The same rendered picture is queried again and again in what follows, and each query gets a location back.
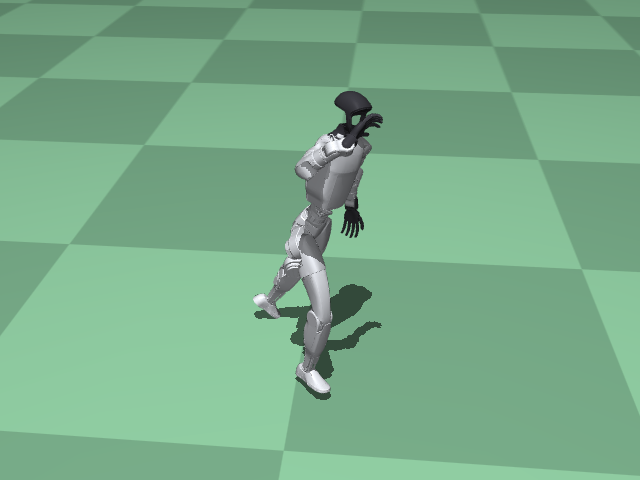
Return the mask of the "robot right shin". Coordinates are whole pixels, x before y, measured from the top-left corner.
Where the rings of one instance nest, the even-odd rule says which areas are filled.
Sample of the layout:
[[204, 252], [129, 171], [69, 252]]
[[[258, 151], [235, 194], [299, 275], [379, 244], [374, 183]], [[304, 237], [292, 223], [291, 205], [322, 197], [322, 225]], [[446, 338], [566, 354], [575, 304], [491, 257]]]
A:
[[305, 356], [303, 362], [303, 370], [307, 373], [309, 373], [310, 369], [315, 369], [319, 357], [326, 346], [330, 330], [331, 323], [326, 324], [321, 329], [321, 322], [314, 314], [314, 311], [308, 311], [307, 322], [304, 327]]

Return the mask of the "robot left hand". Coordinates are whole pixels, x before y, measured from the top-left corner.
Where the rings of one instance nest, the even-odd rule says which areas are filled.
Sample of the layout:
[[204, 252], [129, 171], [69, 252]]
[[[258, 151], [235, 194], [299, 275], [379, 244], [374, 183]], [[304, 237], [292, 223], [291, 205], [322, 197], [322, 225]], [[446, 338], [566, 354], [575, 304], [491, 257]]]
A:
[[352, 230], [351, 230], [351, 235], [350, 238], [353, 236], [354, 233], [354, 229], [355, 229], [355, 224], [356, 224], [356, 234], [355, 234], [355, 238], [358, 236], [358, 232], [359, 232], [359, 222], [360, 222], [360, 227], [361, 230], [364, 229], [364, 223], [363, 220], [361, 218], [361, 216], [359, 215], [360, 213], [357, 211], [358, 209], [358, 198], [355, 198], [355, 202], [354, 202], [354, 207], [348, 207], [345, 205], [345, 209], [346, 212], [344, 214], [344, 224], [343, 224], [343, 228], [341, 233], [344, 232], [345, 228], [346, 228], [346, 224], [348, 221], [348, 227], [347, 227], [347, 232], [345, 234], [345, 236], [348, 235], [350, 228], [351, 228], [351, 223], [352, 223]]

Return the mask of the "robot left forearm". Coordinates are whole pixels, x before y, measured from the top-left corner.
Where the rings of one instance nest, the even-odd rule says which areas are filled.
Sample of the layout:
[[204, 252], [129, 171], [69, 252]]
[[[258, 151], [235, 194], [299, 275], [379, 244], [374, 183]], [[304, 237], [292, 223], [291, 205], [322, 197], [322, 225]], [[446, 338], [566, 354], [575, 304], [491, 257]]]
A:
[[348, 207], [354, 207], [354, 202], [355, 202], [355, 198], [357, 198], [357, 188], [359, 186], [359, 183], [357, 185], [353, 185], [351, 188], [351, 191], [345, 201], [345, 205]]

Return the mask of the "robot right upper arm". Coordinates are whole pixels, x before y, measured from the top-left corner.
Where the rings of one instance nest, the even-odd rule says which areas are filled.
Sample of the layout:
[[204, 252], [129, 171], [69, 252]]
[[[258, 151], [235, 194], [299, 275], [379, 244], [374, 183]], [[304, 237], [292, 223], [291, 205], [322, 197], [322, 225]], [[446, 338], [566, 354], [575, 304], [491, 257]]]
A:
[[[304, 156], [302, 158], [304, 158], [305, 156], [309, 155], [313, 151], [318, 150], [319, 148], [321, 148], [325, 144], [326, 144], [326, 142], [323, 141], [323, 142], [319, 142], [318, 144], [314, 145], [312, 148], [310, 148], [309, 150], [306, 151], [306, 153], [304, 154]], [[311, 178], [313, 178], [318, 173], [318, 170], [312, 168], [310, 166], [309, 162], [305, 162], [305, 163], [301, 164], [300, 166], [295, 167], [295, 172], [301, 179], [309, 181]]]

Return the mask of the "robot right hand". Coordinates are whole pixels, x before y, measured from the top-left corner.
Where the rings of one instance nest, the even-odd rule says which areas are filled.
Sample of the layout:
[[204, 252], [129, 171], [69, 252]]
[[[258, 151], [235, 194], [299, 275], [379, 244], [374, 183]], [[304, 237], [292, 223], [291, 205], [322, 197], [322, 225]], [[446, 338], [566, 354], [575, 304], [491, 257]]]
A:
[[359, 137], [369, 136], [369, 133], [363, 133], [368, 127], [375, 126], [377, 128], [380, 128], [380, 125], [374, 122], [383, 123], [382, 118], [383, 117], [379, 114], [369, 114], [366, 118], [363, 119], [363, 121], [359, 122], [349, 134], [344, 135], [345, 139], [342, 141], [342, 146], [344, 148], [350, 148], [355, 143], [356, 147]]

